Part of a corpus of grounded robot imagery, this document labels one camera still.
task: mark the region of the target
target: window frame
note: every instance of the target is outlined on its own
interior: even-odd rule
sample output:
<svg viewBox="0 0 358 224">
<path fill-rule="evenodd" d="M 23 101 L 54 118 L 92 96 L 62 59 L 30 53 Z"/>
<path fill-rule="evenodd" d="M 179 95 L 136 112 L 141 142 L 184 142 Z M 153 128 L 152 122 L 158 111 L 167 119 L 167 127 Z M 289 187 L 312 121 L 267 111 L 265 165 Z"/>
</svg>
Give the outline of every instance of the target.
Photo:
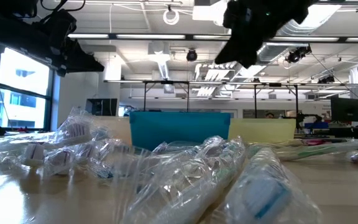
<svg viewBox="0 0 358 224">
<path fill-rule="evenodd" d="M 6 48 L 6 46 L 0 45 L 0 66 L 1 66 L 1 54 L 4 53 L 5 48 Z M 53 82 L 55 79 L 55 77 L 54 77 L 55 71 L 52 68 L 50 68 L 49 66 L 48 66 L 48 68 L 49 68 L 49 75 L 48 75 L 48 87 L 47 87 L 46 95 L 35 93 L 33 91 L 22 90 L 19 88 L 15 88 L 15 87 L 0 83 L 0 89 L 2 89 L 2 90 L 10 90 L 10 91 L 13 91 L 16 93 L 22 93 L 25 95 L 45 99 L 44 127 L 43 128 L 27 128 L 29 131 L 41 131 L 41 130 L 50 131 L 51 116 L 52 116 Z M 7 131 L 12 130 L 11 127 L 6 127 L 4 129 Z"/>
</svg>

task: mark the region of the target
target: ceiling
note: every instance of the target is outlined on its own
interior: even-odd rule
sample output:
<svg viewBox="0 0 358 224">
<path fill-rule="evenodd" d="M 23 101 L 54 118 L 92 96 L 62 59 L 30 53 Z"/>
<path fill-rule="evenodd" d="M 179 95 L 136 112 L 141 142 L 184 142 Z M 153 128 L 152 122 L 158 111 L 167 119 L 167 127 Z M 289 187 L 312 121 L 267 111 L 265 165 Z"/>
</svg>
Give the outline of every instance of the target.
<svg viewBox="0 0 358 224">
<path fill-rule="evenodd" d="M 191 14 L 194 0 L 181 0 L 182 7 L 173 9 L 184 10 Z M 54 7 L 56 0 L 44 0 L 44 5 Z M 68 2 L 66 9 L 80 7 L 81 3 Z M 227 29 L 217 26 L 213 21 L 194 21 L 191 15 L 180 13 L 177 24 L 168 25 L 163 21 L 165 6 L 144 6 L 147 11 L 142 11 L 140 6 L 126 6 L 135 10 L 116 5 L 89 5 L 82 10 L 72 12 L 77 18 L 77 31 L 82 33 L 174 33 L 174 34 L 225 34 Z M 357 9 L 357 6 L 343 6 L 340 11 Z M 40 11 L 43 17 L 47 11 Z M 336 12 L 322 26 L 311 35 L 358 35 L 358 13 Z M 138 77 L 138 74 L 150 75 L 153 70 L 158 70 L 157 63 L 150 61 L 147 55 L 150 41 L 146 40 L 82 40 L 83 45 L 115 45 L 125 65 L 122 74 L 125 79 Z M 171 60 L 167 62 L 168 69 L 195 71 L 198 62 L 187 62 L 188 49 L 196 49 L 198 60 L 213 61 L 220 51 L 222 42 L 197 42 L 197 41 L 168 41 Z M 311 49 L 316 58 L 326 67 L 333 68 L 335 76 L 343 82 L 348 80 L 349 68 L 357 65 L 358 44 L 311 44 Z M 284 57 L 274 60 L 267 66 L 260 77 L 262 82 L 307 82 L 313 75 L 325 71 L 325 68 L 312 56 L 308 55 L 297 64 L 287 64 Z"/>
</svg>

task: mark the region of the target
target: blue container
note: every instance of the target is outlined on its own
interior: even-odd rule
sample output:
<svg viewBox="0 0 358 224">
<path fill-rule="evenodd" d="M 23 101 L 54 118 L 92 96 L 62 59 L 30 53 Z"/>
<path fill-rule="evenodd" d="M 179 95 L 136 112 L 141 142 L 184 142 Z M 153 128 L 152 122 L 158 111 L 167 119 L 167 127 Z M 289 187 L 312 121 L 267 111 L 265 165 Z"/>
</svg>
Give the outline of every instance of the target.
<svg viewBox="0 0 358 224">
<path fill-rule="evenodd" d="M 229 113 L 141 112 L 130 115 L 132 145 L 154 150 L 162 142 L 202 143 L 211 136 L 227 139 Z"/>
</svg>

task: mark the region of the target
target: table surface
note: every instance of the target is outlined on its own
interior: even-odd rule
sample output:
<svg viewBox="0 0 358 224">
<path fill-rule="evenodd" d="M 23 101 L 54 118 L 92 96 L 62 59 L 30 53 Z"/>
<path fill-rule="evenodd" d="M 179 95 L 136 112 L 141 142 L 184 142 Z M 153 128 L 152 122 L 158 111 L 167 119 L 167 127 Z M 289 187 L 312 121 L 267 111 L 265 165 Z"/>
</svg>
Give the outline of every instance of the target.
<svg viewBox="0 0 358 224">
<path fill-rule="evenodd" d="M 358 223 L 358 165 L 329 156 L 284 165 L 318 204 L 324 223 Z M 27 170 L 0 176 L 0 223 L 115 223 L 119 197 L 119 191 L 78 170 L 47 180 L 40 170 Z"/>
</svg>

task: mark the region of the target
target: security camera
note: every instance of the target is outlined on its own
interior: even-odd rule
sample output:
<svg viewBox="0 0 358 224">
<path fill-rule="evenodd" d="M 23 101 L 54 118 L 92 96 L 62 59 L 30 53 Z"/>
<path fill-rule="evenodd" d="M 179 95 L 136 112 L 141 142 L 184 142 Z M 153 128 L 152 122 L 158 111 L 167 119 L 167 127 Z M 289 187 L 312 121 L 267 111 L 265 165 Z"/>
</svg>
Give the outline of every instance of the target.
<svg viewBox="0 0 358 224">
<path fill-rule="evenodd" d="M 194 62 L 197 60 L 197 53 L 195 49 L 190 49 L 189 52 L 187 52 L 186 59 L 188 62 Z"/>
</svg>

